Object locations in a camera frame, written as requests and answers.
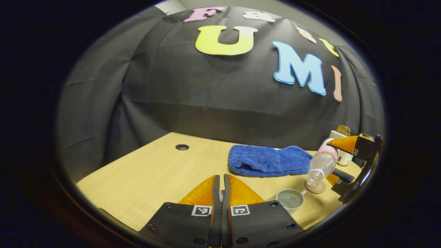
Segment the cup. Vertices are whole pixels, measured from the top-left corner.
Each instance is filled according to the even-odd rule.
[[[295,189],[287,188],[280,190],[276,195],[276,201],[279,201],[280,204],[288,211],[289,214],[293,214],[297,209],[299,209],[303,202],[305,202],[305,197],[303,195],[306,194],[306,190],[301,193]]]

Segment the letter cutout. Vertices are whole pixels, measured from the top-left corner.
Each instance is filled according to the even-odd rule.
[[[334,98],[337,101],[342,101],[343,96],[341,95],[341,72],[340,70],[331,65],[332,70],[334,71],[334,77],[335,77],[335,91],[334,91]]]
[[[193,13],[190,15],[189,18],[185,19],[184,22],[193,22],[193,21],[202,21],[207,19],[207,16],[212,16],[216,14],[216,11],[222,11],[224,10],[224,7],[208,7],[208,8],[196,8],[193,9]]]
[[[264,20],[267,22],[276,21],[273,18],[271,18],[271,16],[269,16],[268,14],[262,12],[256,12],[256,11],[246,11],[243,16],[247,19],[252,19],[252,20]]]
[[[315,44],[317,44],[317,41],[312,37],[312,35],[308,32],[308,31],[306,31],[306,30],[304,30],[304,29],[301,29],[301,28],[299,28],[299,27],[295,27],[298,31],[299,31],[299,34],[301,34],[303,37],[305,37],[307,40],[309,40],[310,42],[312,42],[312,43],[315,43]]]
[[[253,33],[257,29],[247,26],[236,26],[239,31],[239,40],[236,44],[226,45],[218,42],[219,35],[226,26],[202,26],[198,28],[201,33],[196,39],[196,49],[213,55],[238,55],[246,53],[253,48]]]
[[[285,43],[273,41],[273,45],[279,50],[279,71],[274,73],[274,78],[282,83],[293,84],[295,78],[291,75],[291,67],[299,79],[300,86],[304,86],[308,76],[308,88],[317,94],[326,95],[321,73],[321,60],[312,54],[307,54],[302,61],[294,49]]]
[[[323,42],[323,44],[325,44],[325,47],[326,47],[330,52],[332,52],[333,55],[335,55],[335,56],[337,56],[337,57],[340,57],[340,56],[338,55],[338,53],[337,53],[336,51],[334,51],[334,47],[333,47],[333,46],[332,46],[327,40],[322,39],[322,38],[319,38],[319,40],[321,40],[321,41]]]

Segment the clear plastic bottle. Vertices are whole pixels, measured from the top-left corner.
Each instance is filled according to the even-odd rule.
[[[326,144],[331,140],[333,139],[326,139],[323,142],[309,163],[309,174],[306,178],[306,183],[311,186],[317,186],[323,178],[327,177],[335,169],[338,156],[337,149]]]

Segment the wooden table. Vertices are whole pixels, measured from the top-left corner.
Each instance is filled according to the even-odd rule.
[[[177,150],[186,144],[188,150]],[[234,143],[169,133],[132,153],[102,167],[77,183],[78,188],[96,206],[127,226],[139,231],[164,202],[177,203],[194,187],[213,175],[228,170],[228,153]],[[354,163],[337,168],[357,177],[361,169]],[[270,200],[285,188],[305,189],[307,174],[285,177],[236,176]],[[327,180],[324,193],[307,192],[305,203],[292,216],[304,229],[334,212],[341,202]]]

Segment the folded towel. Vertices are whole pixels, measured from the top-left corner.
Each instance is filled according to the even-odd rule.
[[[300,147],[275,150],[270,147],[235,145],[231,147],[228,166],[245,177],[281,177],[307,174],[312,155]]]

